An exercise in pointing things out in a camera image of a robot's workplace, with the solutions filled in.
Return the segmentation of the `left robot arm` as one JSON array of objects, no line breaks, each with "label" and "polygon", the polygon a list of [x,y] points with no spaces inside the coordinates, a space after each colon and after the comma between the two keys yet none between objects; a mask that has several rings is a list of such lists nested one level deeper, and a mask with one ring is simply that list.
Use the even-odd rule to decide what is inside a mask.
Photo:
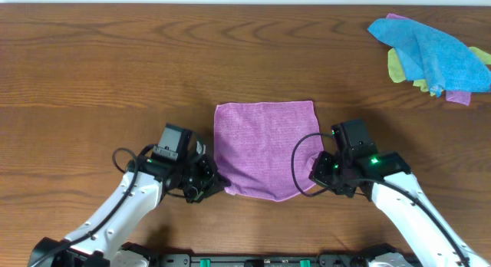
[{"label": "left robot arm", "polygon": [[112,266],[137,224],[172,190],[182,190],[187,203],[200,203],[229,185],[206,155],[180,161],[139,155],[127,164],[120,185],[84,224],[61,241],[42,239],[28,264]]}]

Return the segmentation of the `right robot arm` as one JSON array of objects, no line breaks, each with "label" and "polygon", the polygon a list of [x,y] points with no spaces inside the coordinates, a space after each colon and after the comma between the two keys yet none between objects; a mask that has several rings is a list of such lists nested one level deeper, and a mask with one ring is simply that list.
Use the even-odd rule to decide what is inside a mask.
[{"label": "right robot arm", "polygon": [[423,266],[489,266],[450,227],[396,152],[350,155],[321,152],[311,179],[337,195],[360,190],[396,226]]}]

